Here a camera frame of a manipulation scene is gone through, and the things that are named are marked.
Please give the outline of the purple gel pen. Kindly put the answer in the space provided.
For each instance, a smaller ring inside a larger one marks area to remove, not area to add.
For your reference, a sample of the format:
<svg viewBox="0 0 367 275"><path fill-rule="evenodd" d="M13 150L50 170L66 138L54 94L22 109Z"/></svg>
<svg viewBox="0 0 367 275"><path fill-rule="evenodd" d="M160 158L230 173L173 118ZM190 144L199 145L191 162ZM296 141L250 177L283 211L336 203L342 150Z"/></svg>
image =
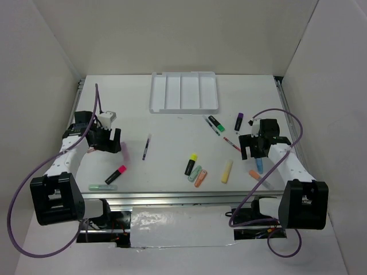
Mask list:
<svg viewBox="0 0 367 275"><path fill-rule="evenodd" d="M150 140L151 140L151 134L148 134L148 137L147 137L147 140L146 140L146 144L145 144L145 148L144 148L144 152L143 152L143 156L142 156L142 160L145 160L146 159L147 150L149 148Z"/></svg>

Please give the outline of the green gel pen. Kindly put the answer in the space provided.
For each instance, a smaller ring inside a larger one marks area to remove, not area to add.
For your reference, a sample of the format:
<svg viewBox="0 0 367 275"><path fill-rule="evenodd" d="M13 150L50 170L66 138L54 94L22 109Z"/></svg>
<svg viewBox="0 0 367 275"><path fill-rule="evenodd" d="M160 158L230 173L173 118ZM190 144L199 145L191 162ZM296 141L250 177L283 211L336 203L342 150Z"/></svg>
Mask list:
<svg viewBox="0 0 367 275"><path fill-rule="evenodd" d="M213 126L213 124L209 121L209 119L202 115L203 119L209 124L210 128L216 133L216 135L220 136L219 131Z"/></svg>

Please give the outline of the black yellow-capped highlighter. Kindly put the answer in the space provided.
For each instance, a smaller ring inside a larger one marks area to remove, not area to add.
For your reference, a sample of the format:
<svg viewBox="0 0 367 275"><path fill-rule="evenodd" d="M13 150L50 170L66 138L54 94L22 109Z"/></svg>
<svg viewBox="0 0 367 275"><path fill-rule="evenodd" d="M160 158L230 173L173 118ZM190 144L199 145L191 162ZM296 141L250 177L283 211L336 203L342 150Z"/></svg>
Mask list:
<svg viewBox="0 0 367 275"><path fill-rule="evenodd" d="M188 161L188 164L187 164L186 169L185 169L185 175L190 176L190 174L192 173L192 169L195 165L196 160L197 160L197 154L195 154L195 153L191 154L191 156L189 158L189 161Z"/></svg>

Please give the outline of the red gel pen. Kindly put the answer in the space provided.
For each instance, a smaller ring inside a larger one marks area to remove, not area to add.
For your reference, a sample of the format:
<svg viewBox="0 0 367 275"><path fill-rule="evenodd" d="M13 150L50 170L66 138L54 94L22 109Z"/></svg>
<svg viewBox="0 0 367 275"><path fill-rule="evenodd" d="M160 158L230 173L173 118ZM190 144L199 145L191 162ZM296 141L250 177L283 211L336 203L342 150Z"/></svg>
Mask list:
<svg viewBox="0 0 367 275"><path fill-rule="evenodd" d="M235 148L236 150L238 150L239 152L241 152L241 149L235 145L234 143L232 143L227 137L223 137L223 139L228 143L230 144L233 148Z"/></svg>

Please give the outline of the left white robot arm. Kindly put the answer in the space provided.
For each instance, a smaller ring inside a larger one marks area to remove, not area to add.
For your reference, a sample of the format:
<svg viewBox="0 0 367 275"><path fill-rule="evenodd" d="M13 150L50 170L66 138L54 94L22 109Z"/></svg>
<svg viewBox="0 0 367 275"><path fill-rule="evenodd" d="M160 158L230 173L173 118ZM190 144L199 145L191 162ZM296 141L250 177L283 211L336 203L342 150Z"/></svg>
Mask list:
<svg viewBox="0 0 367 275"><path fill-rule="evenodd" d="M105 199L86 201L76 183L80 163L90 148L116 154L121 151L119 128L112 129L115 112L94 115L75 112L75 121L63 134L61 155L46 173L30 182L38 223L42 226L92 219L99 228L108 228L113 214Z"/></svg>

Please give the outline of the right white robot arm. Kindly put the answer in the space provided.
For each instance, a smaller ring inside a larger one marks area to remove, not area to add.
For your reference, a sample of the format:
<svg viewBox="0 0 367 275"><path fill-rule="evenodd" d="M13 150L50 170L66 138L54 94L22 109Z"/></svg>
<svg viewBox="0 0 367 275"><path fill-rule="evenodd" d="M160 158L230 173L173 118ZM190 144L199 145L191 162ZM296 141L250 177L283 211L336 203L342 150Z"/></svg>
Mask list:
<svg viewBox="0 0 367 275"><path fill-rule="evenodd" d="M252 133L239 137L242 159L247 159L247 147L252 158L269 158L285 184L280 199L255 199L250 211L252 222L262 225L271 217L285 229L322 230L327 216L327 184L317 181L306 171L289 139L280 136L276 119L254 119L249 123Z"/></svg>

